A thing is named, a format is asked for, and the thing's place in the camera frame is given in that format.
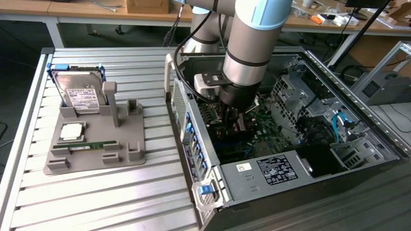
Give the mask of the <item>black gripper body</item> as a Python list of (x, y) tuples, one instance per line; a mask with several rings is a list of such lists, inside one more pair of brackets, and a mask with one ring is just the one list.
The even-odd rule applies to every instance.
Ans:
[(245, 112), (252, 105), (260, 83), (251, 86), (243, 86), (237, 84), (228, 84), (220, 87), (219, 98), (221, 102), (237, 109), (240, 112)]

